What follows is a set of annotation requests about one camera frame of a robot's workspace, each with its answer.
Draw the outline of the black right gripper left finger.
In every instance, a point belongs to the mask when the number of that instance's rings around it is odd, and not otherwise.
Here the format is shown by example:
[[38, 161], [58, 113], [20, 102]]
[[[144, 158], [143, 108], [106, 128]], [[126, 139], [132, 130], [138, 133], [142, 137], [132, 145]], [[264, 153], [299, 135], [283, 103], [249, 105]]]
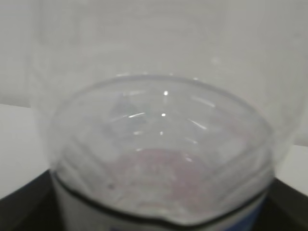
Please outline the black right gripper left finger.
[[2, 231], [60, 230], [60, 213], [48, 171], [1, 198], [0, 229]]

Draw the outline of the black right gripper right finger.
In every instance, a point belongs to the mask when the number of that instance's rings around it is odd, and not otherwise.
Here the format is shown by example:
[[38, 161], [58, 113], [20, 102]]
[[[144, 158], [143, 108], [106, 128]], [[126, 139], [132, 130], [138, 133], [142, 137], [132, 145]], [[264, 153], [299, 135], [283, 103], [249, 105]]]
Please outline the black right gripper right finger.
[[276, 179], [269, 193], [272, 208], [266, 212], [266, 231], [306, 231], [308, 197]]

